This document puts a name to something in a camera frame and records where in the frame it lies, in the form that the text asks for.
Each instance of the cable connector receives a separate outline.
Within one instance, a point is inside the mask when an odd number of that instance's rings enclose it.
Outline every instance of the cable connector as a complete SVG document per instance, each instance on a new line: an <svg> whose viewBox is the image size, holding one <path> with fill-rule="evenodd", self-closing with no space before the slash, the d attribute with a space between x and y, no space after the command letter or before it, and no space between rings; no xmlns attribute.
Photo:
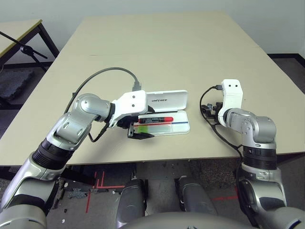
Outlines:
<svg viewBox="0 0 305 229"><path fill-rule="evenodd" d="M140 82L139 81L135 81L134 82L134 85L133 85L133 87L132 87L132 91L133 92L135 92L135 91L139 91L139 90L141 90L141 84L140 84Z"/></svg>
<svg viewBox="0 0 305 229"><path fill-rule="evenodd" d="M218 90L218 91L222 91L223 90L223 86L221 84L216 85L215 89Z"/></svg>

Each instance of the black cable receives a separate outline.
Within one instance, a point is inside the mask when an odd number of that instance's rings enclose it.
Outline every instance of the black cable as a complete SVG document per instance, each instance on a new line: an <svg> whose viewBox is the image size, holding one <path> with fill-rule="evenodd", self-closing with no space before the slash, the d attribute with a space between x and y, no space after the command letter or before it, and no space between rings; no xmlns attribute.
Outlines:
<svg viewBox="0 0 305 229"><path fill-rule="evenodd" d="M94 74L92 74L91 76L89 76L76 90L76 92L72 93L72 98L69 101L64 114L68 112L68 110L70 109L74 99L76 98L77 94L80 92L80 90L86 85L87 82L89 82L92 78L94 78L95 76L97 76L98 74L104 73L106 71L111 71L111 70L120 70L120 71L124 71L126 73L128 73L129 75L131 75L134 78L134 85L132 88L132 91L138 91L141 89L140 86L140 82L138 81L137 77L135 76L135 74L133 74L131 71L125 69L125 68L120 68L120 67L111 67L111 68L105 68L103 70L100 70ZM109 127L109 122L106 123L106 125L102 128L102 130L100 131L100 133L97 135L97 137L95 139L92 138L92 135L89 133L88 136L90 138L90 140L92 142L96 142L97 140L100 139L100 137L106 132L107 128Z"/></svg>
<svg viewBox="0 0 305 229"><path fill-rule="evenodd" d="M96 142L97 140L100 139L100 137L106 132L107 128L109 127L109 122L106 123L106 125L102 128L102 130L100 131L99 135L97 135L97 137L95 139L92 138L91 134L89 133L88 136L90 138L90 140L92 142Z"/></svg>
<svg viewBox="0 0 305 229"><path fill-rule="evenodd" d="M239 146L235 146L233 145L232 143L230 143L227 139L225 139L216 129L216 126L219 125L219 123L216 123L216 124L212 124L210 123L210 121L207 119L207 117L204 115L202 109L201 109L201 103L202 103L202 99L203 97L205 96L205 94L207 94L210 90L212 89L217 89L218 87L217 86L213 86L213 87L210 87L208 90L206 90L203 95L201 96L200 98L200 101L199 101L199 109L200 109L200 112L201 112L201 115L203 116L203 118L205 119L205 121L210 125L210 127L213 129L213 131L215 132L215 134L221 139L223 140L225 143L227 143L230 147L232 147L234 150L236 150L239 154L239 157L240 157L240 160L243 159L243 156L242 156L242 153L238 150L238 148L240 148L242 145L239 145Z"/></svg>

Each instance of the table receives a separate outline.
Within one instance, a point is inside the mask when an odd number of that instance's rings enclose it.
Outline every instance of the table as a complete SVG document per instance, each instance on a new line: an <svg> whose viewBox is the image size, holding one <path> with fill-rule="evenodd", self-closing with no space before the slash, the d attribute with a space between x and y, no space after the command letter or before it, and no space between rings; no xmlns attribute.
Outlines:
<svg viewBox="0 0 305 229"><path fill-rule="evenodd" d="M274 120L278 154L304 151L305 95L229 16L187 12L85 18L0 140L0 163L22 164L62 115L71 93L92 73L113 66L134 72L147 92L187 90L191 130L134 140L127 130L108 129L96 143L86 138L68 164L237 156L212 132L198 105L207 88L226 78L240 80L243 109ZM81 93L112 101L132 85L129 75L112 71ZM213 91L204 103L222 100ZM93 137L102 125L93 123ZM219 131L241 143L238 133Z"/></svg>
<svg viewBox="0 0 305 229"><path fill-rule="evenodd" d="M57 57L59 50L56 48L51 37L42 25L41 19L33 19L27 21L10 21L1 22L0 31L9 35L10 37L26 44L31 40L36 34L39 34L45 44L48 46L54 57ZM15 42L0 35L0 68L5 64L16 52L18 52L20 46ZM21 104L10 104L5 99L0 97L1 109L20 109Z"/></svg>

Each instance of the white case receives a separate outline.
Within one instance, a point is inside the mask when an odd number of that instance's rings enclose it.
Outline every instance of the white case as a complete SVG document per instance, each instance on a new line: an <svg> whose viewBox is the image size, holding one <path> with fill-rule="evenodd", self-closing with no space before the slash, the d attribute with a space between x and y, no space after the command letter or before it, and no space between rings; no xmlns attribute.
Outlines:
<svg viewBox="0 0 305 229"><path fill-rule="evenodd" d="M144 114L139 118L151 117L173 117L170 123L140 124L135 123L135 132L145 132L153 135L178 135L186 134L190 131L186 108L186 90L147 92L147 104L158 114Z"/></svg>

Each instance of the pen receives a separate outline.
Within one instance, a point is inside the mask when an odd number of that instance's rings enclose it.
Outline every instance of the pen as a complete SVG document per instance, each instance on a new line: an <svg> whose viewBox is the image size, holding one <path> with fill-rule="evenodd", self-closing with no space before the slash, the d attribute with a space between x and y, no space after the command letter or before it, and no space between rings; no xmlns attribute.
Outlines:
<svg viewBox="0 0 305 229"><path fill-rule="evenodd" d="M139 118L139 123L170 123L173 117Z"/></svg>

